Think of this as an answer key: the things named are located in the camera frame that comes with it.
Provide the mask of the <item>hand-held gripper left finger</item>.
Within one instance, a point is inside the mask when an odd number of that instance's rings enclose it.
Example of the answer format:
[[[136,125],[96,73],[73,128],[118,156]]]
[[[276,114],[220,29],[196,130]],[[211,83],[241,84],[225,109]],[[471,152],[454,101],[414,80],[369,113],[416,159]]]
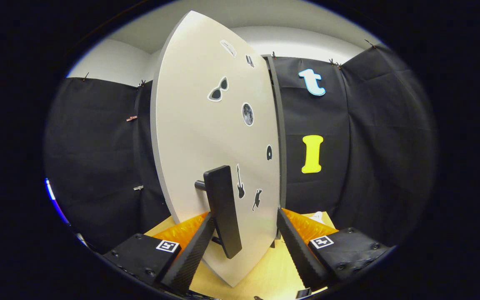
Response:
[[[212,215],[205,212],[153,236],[134,234],[102,258],[145,285],[183,295],[214,231]]]

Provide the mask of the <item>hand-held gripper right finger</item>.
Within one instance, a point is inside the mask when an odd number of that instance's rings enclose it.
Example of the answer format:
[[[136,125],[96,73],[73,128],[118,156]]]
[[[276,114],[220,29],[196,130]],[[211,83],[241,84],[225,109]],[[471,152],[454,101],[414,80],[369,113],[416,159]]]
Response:
[[[277,212],[278,230],[299,277],[313,291],[350,283],[393,251],[356,228],[337,230],[288,209]]]

